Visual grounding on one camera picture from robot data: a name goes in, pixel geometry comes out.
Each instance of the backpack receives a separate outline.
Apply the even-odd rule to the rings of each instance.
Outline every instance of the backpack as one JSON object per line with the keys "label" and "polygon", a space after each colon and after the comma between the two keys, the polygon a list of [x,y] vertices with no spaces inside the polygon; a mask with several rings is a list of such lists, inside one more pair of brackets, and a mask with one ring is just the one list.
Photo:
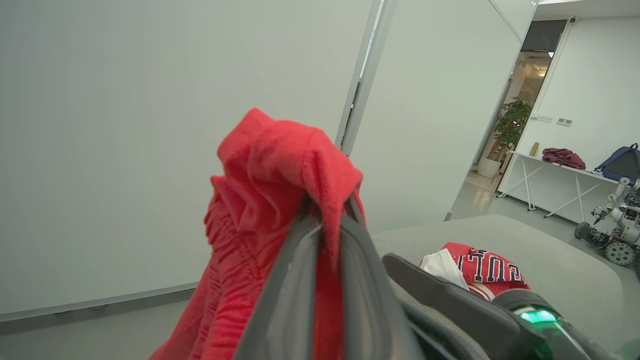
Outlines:
{"label": "backpack", "polygon": [[623,146],[616,150],[609,159],[596,167],[595,171],[602,171],[602,175],[608,179],[619,181],[628,177],[631,183],[640,177],[640,151],[638,144],[630,147]]}

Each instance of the wall outlet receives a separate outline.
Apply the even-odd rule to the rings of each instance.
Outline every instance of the wall outlet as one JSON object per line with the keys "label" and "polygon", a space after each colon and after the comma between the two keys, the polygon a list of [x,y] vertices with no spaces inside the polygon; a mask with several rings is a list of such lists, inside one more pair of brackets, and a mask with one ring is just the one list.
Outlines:
{"label": "wall outlet", "polygon": [[569,119],[558,119],[557,122],[558,125],[564,125],[564,126],[571,126],[573,125],[573,120],[569,120]]}
{"label": "wall outlet", "polygon": [[538,120],[544,122],[552,122],[554,120],[554,117],[549,115],[538,115]]}

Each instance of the maroon jacket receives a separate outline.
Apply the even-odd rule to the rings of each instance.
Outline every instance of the maroon jacket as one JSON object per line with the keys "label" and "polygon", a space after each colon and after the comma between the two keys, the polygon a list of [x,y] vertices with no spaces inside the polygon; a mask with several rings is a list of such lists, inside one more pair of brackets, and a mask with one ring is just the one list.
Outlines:
{"label": "maroon jacket", "polygon": [[580,170],[587,168],[584,161],[580,159],[580,156],[567,149],[555,149],[553,147],[544,149],[542,150],[542,160],[547,163],[558,163],[566,167],[577,168]]}

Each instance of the black wheel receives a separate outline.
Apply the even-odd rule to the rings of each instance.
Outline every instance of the black wheel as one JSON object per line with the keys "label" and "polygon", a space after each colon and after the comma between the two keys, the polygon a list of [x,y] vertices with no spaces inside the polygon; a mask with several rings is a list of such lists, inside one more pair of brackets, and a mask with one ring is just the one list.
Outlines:
{"label": "black wheel", "polygon": [[581,222],[575,227],[573,235],[578,239],[591,240],[591,226],[588,222]]}

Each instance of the red cloth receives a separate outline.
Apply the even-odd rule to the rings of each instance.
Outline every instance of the red cloth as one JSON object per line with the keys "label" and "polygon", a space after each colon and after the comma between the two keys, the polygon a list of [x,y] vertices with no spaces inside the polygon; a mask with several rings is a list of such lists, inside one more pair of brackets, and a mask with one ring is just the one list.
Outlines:
{"label": "red cloth", "polygon": [[558,163],[566,167],[584,170],[587,168],[580,156],[571,150],[550,147],[542,150],[542,160],[547,163]]}
{"label": "red cloth", "polygon": [[475,295],[491,301],[509,289],[531,290],[520,269],[494,252],[459,243],[446,243],[442,248],[449,250]]}
{"label": "red cloth", "polygon": [[317,263],[314,359],[341,358],[340,214],[352,193],[362,210],[362,173],[321,130],[273,121],[258,109],[222,141],[218,157],[225,176],[211,177],[204,220],[213,253],[173,334],[151,360],[232,358],[307,192],[321,208],[326,239]]}

